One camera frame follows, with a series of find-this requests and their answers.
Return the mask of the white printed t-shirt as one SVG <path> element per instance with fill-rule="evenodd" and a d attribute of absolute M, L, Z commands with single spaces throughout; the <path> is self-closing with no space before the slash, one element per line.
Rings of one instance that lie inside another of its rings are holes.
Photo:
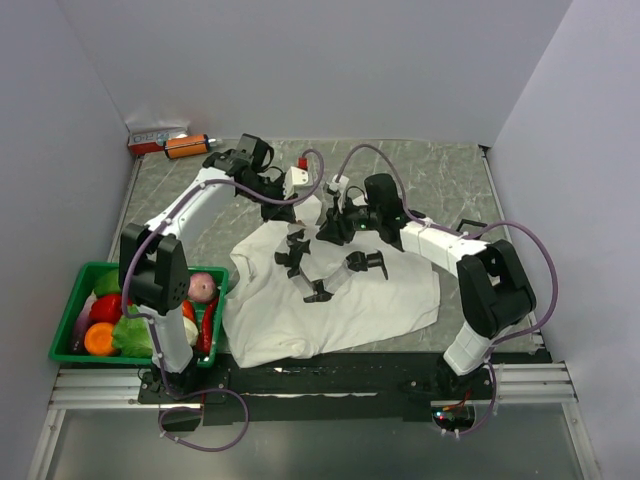
<path fill-rule="evenodd" d="M 436 322 L 440 282 L 428 260 L 374 231 L 344 246 L 319 241 L 323 211 L 312 197 L 295 206 L 298 224 L 269 221 L 231 251 L 239 280 L 223 327 L 240 367 L 308 359 Z"/>

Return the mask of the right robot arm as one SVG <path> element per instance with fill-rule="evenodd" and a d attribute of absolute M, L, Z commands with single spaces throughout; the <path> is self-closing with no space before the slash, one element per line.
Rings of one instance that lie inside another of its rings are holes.
<path fill-rule="evenodd" d="M 389 174 L 364 181 L 364 203 L 348 195 L 349 182 L 327 182 L 333 205 L 316 238 L 343 246 L 359 232 L 374 231 L 386 244 L 421 257 L 458 280 L 464 323 L 441 357 L 437 387 L 459 398 L 472 385 L 472 372 L 503 337 L 537 306 L 537 299 L 515 247 L 506 240 L 489 243 L 449 231 L 406 206 L 403 191 Z"/>

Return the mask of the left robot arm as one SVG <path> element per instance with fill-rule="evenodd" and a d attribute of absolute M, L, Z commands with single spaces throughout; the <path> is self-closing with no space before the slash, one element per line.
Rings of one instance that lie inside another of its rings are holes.
<path fill-rule="evenodd" d="M 198 388 L 197 361 L 187 339 L 182 304 L 191 274 L 185 248 L 196 241 L 238 194 L 269 213 L 290 214 L 313 187 L 301 163 L 279 177 L 267 176 L 273 148 L 244 134 L 235 148 L 214 152 L 195 179 L 164 210 L 143 225 L 130 223 L 120 235 L 119 282 L 122 295 L 138 308 L 152 345 L 152 373 L 177 402 Z"/>

